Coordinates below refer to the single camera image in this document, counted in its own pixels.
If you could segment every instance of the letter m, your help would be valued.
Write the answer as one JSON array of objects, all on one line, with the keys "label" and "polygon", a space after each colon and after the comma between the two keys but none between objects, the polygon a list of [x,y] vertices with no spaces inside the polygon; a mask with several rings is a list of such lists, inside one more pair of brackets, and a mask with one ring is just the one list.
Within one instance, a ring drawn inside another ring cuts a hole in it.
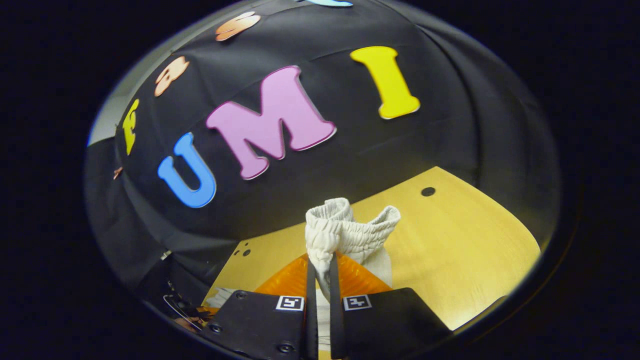
[{"label": "letter m", "polygon": [[253,179],[269,167],[269,160],[258,157],[251,145],[278,160],[284,159],[283,124],[291,134],[289,146],[294,151],[307,150],[335,134],[335,125],[318,113],[299,76],[299,67],[288,66],[262,80],[262,115],[227,101],[207,118],[207,127],[222,134],[240,162],[243,179]]}]

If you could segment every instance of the orange gripper pad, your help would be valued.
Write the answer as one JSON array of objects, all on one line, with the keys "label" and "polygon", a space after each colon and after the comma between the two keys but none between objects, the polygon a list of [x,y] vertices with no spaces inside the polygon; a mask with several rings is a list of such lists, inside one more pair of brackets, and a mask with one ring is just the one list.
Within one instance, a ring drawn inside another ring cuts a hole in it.
[{"label": "orange gripper pad", "polygon": [[340,298],[391,291],[392,288],[373,275],[364,266],[349,256],[338,255],[338,280],[340,281]]},{"label": "orange gripper pad", "polygon": [[273,274],[264,284],[260,285],[255,292],[268,295],[307,297],[308,260],[309,256],[304,254],[291,261],[287,266]]}]

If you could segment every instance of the crumpled cloth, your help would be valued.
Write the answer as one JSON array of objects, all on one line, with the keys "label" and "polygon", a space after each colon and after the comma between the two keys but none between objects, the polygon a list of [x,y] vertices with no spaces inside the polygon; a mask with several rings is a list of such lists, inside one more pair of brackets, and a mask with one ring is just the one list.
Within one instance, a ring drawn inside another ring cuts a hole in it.
[{"label": "crumpled cloth", "polygon": [[309,260],[316,268],[320,289],[329,293],[329,264],[337,250],[391,287],[391,259],[384,248],[389,234],[400,221],[400,211],[387,206],[366,224],[353,218],[353,210],[345,198],[326,200],[324,205],[307,211],[305,239]]}]

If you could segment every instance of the black background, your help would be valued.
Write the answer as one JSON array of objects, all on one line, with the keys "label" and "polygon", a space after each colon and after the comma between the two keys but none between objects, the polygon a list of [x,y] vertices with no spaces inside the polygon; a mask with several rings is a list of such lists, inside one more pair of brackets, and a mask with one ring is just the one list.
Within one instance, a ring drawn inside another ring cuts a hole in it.
[{"label": "black background", "polygon": [[[231,1],[12,3],[5,129],[12,186],[5,359],[213,358],[126,293],[93,243],[82,161],[103,100],[143,55]],[[584,194],[557,271],[460,359],[631,358],[638,241],[637,9],[617,1],[428,1],[487,46],[546,109]],[[635,115],[627,113],[635,107]]]}]

